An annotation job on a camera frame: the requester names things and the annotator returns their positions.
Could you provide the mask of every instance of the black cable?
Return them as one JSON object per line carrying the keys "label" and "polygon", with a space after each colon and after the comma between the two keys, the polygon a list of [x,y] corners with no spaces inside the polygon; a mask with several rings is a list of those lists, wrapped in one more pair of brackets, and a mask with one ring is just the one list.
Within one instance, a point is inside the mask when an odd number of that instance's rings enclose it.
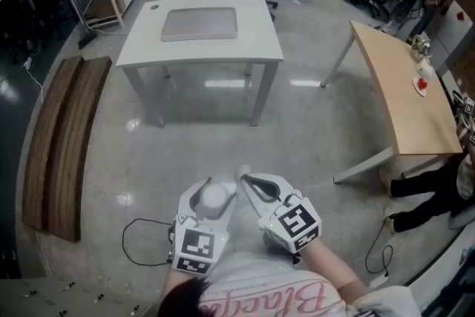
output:
{"label": "black cable", "polygon": [[18,74],[18,73],[20,73],[20,71],[22,71],[23,67],[24,67],[24,65],[22,65],[22,67],[21,67],[20,69],[18,69],[15,73],[13,73],[13,74],[11,74],[11,75],[9,75],[9,76],[6,76],[5,78],[1,79],[1,80],[0,80],[0,83],[2,83],[3,81],[6,81],[7,79],[9,79],[9,78],[15,76],[15,75]]}
{"label": "black cable", "polygon": [[168,264],[166,261],[163,262],[163,263],[157,263],[157,264],[138,263],[138,262],[136,262],[134,259],[132,259],[132,258],[130,257],[130,255],[127,253],[127,251],[125,251],[125,247],[124,247],[125,231],[130,227],[131,224],[137,222],[138,220],[144,220],[145,222],[158,223],[158,224],[160,224],[160,225],[173,226],[173,223],[160,222],[159,220],[144,219],[144,218],[136,218],[136,219],[134,219],[134,220],[133,220],[132,222],[130,222],[130,223],[124,228],[124,230],[122,231],[122,250],[124,251],[125,256],[127,256],[127,258],[128,258],[132,263],[136,264],[137,266],[157,267],[157,266],[162,266],[162,265],[164,265],[164,264]]}
{"label": "black cable", "polygon": [[[371,271],[369,268],[368,268],[368,258],[370,256],[370,253],[371,251],[373,251],[373,247],[374,245],[376,244],[376,241],[378,240],[379,236],[381,235],[381,231],[383,231],[383,227],[384,227],[384,222],[386,221],[386,219],[383,220],[383,223],[381,225],[381,228],[379,229],[379,232],[376,236],[376,239],[374,240],[373,244],[371,245],[370,247],[370,251],[368,251],[368,253],[366,254],[366,258],[364,259],[364,266],[366,267],[366,270],[373,274],[373,275],[378,275],[379,273],[383,272],[383,271],[386,271],[386,277],[389,276],[389,271],[387,270],[387,267],[390,265],[391,261],[393,260],[393,246],[391,246],[390,244],[387,244],[386,246],[384,246],[383,248],[383,251],[381,253],[381,256],[382,256],[382,260],[383,260],[383,267],[381,268],[381,270],[379,271]],[[389,261],[387,262],[386,264],[386,259],[384,258],[384,251],[386,251],[387,248],[390,248],[391,249],[391,254],[389,256]]]}

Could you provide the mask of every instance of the concrete floor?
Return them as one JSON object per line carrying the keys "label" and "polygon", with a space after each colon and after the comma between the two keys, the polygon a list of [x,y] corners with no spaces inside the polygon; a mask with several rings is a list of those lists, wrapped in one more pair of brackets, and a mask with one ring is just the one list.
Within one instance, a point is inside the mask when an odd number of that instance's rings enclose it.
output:
{"label": "concrete floor", "polygon": [[[127,33],[144,1],[151,0],[134,0],[125,14],[124,29],[107,31]],[[255,171],[285,177],[309,197],[323,220],[322,240],[364,281],[373,278],[364,268],[364,256],[379,231],[384,208],[392,204],[396,210],[412,209],[423,198],[391,201],[377,171],[333,184],[334,173],[386,148],[390,132],[357,46],[350,49],[331,86],[324,90],[317,84],[350,35],[348,21],[377,22],[366,10],[342,0],[278,1],[275,29],[285,61],[258,127],[249,126],[249,117],[262,68],[255,68],[251,83],[243,82],[237,88],[209,87],[209,80],[243,79],[244,66],[176,66],[171,68],[170,79],[164,79],[158,70],[142,70],[163,109],[165,128],[144,119],[124,74],[111,69],[86,160],[82,240],[70,244],[39,234],[54,275],[156,301],[168,266],[131,263],[121,247],[125,225],[135,218],[171,221],[180,195],[191,184],[208,176],[232,183],[235,169],[246,163]],[[78,54],[78,35],[76,30],[54,65]],[[100,36],[81,53],[86,59],[109,55],[115,62],[125,39],[123,35]],[[34,120],[33,115],[29,135]],[[21,205],[21,187],[17,205]],[[34,233],[17,225],[19,241],[37,249]],[[395,255],[387,284],[403,284],[452,237],[447,216],[394,237],[384,231],[369,265],[371,269],[381,267],[380,249],[390,240]],[[136,261],[149,263],[164,261],[169,249],[166,230],[142,222],[128,230],[125,245]]]}
{"label": "concrete floor", "polygon": [[[56,31],[44,36],[43,48],[34,42],[31,75],[43,83],[51,65],[76,22],[62,24],[61,36]],[[16,252],[15,202],[16,178],[25,132],[39,96],[40,87],[31,79],[22,65],[27,56],[18,55],[13,62],[16,47],[0,46],[0,251]],[[0,278],[20,278],[17,261],[3,261]]]}

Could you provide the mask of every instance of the table leg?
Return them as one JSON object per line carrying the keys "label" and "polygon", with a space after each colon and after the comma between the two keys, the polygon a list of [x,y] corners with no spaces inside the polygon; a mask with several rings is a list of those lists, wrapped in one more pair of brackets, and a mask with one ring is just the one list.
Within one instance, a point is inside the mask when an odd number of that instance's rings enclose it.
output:
{"label": "table leg", "polygon": [[259,85],[258,98],[255,100],[254,110],[252,111],[251,125],[258,125],[259,123],[259,119],[261,118],[267,96],[269,95],[270,88],[274,82],[274,77],[278,66],[278,62],[270,62],[265,64],[261,84]]}
{"label": "table leg", "polygon": [[432,157],[431,159],[424,161],[423,163],[420,163],[417,166],[414,166],[411,169],[408,169],[407,171],[403,171],[401,173],[401,178],[407,178],[407,176],[411,176],[412,173],[416,173],[417,171],[421,171],[424,168],[427,168],[428,166],[431,166],[435,163],[438,163],[439,161],[443,160],[446,158],[446,155],[438,154],[435,157]]}
{"label": "table leg", "polygon": [[252,75],[252,64],[246,64],[246,70],[244,71],[245,76],[251,76]]}
{"label": "table leg", "polygon": [[162,68],[163,68],[163,76],[165,78],[170,78],[171,74],[170,74],[170,69],[168,68],[168,65],[162,65]]}
{"label": "table leg", "polygon": [[382,163],[385,163],[389,159],[395,156],[393,147],[388,147],[384,151],[379,152],[377,155],[371,157],[370,159],[364,161],[363,163],[359,163],[357,166],[353,166],[352,168],[343,171],[342,173],[333,176],[334,183],[340,183],[343,180],[346,180],[349,177],[354,176],[358,173],[363,173],[369,171],[370,169],[378,166]]}
{"label": "table leg", "polygon": [[343,48],[343,51],[341,52],[340,56],[336,60],[335,64],[333,65],[332,70],[328,73],[327,78],[320,84],[322,88],[325,88],[328,85],[328,82],[332,78],[333,74],[338,70],[338,67],[341,65],[341,62],[343,61],[343,58],[347,55],[348,50],[351,47],[351,44],[355,41],[355,37],[353,34],[351,35],[350,39],[348,40],[347,44]]}
{"label": "table leg", "polygon": [[142,101],[146,111],[150,114],[154,123],[159,127],[163,127],[165,125],[163,118],[160,115],[160,112],[155,108],[151,96],[147,91],[147,87],[145,86],[145,83],[143,83],[142,78],[140,78],[139,71],[136,68],[126,68],[124,69],[124,73]]}

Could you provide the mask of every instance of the wooden board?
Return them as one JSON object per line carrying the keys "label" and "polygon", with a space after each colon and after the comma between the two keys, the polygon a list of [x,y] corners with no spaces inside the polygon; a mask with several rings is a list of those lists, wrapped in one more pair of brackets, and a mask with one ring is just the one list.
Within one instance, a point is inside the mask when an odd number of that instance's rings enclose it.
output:
{"label": "wooden board", "polygon": [[427,96],[413,87],[418,76],[410,46],[357,22],[350,22],[355,40],[376,82],[390,119],[396,154],[457,154],[455,120],[439,79],[427,84]]}
{"label": "wooden board", "polygon": [[52,153],[48,231],[66,241],[81,238],[82,178],[91,127],[111,59],[87,61],[58,127],[58,143]]}
{"label": "wooden board", "polygon": [[71,96],[73,84],[84,64],[81,56],[61,62],[36,121],[28,153],[23,187],[23,222],[37,230],[48,227],[48,172],[50,147],[54,144],[56,121]]}

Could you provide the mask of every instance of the white table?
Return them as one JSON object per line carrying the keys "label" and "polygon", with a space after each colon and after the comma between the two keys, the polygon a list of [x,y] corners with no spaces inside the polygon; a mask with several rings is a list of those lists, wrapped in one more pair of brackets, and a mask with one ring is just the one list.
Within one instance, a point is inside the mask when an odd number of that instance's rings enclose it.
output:
{"label": "white table", "polygon": [[[210,7],[233,7],[236,10],[236,39],[161,40],[170,10]],[[246,64],[245,74],[250,76],[252,64],[263,64],[265,68],[250,123],[257,125],[278,64],[283,59],[265,0],[160,0],[143,5],[116,66],[124,70],[153,121],[163,127],[163,118],[140,78],[138,68],[162,66],[165,77],[170,77],[168,65],[171,64],[229,62]]]}

